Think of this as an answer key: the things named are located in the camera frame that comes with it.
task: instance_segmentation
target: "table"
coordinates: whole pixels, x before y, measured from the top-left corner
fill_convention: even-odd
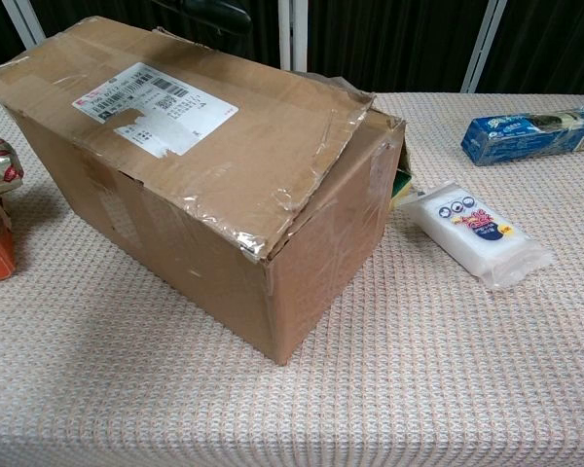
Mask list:
[[[26,169],[0,282],[0,466],[584,466],[584,152],[475,167],[473,117],[578,95],[380,94],[415,186],[456,179],[554,250],[490,292],[400,212],[286,367],[215,322]]]

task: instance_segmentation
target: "dark background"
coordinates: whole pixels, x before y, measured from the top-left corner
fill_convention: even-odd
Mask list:
[[[150,0],[31,0],[47,36],[101,15],[162,26],[209,47],[279,65],[277,2],[242,0],[250,35],[236,39]],[[484,0],[310,0],[309,71],[364,90],[458,92]],[[24,49],[0,0],[0,63]],[[584,0],[508,0],[478,92],[584,93]]]

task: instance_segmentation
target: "plastic bag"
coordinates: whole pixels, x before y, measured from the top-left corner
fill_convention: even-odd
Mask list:
[[[402,209],[471,274],[510,287],[553,262],[542,247],[455,182],[402,200]]]

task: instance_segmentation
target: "blue box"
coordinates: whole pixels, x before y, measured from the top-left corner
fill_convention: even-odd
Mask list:
[[[460,145],[476,165],[584,151],[584,107],[474,119]]]

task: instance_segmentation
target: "torn cardboard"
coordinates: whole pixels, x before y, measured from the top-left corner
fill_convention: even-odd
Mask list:
[[[381,237],[405,126],[366,94],[105,18],[0,67],[0,102],[76,213],[277,363]]]

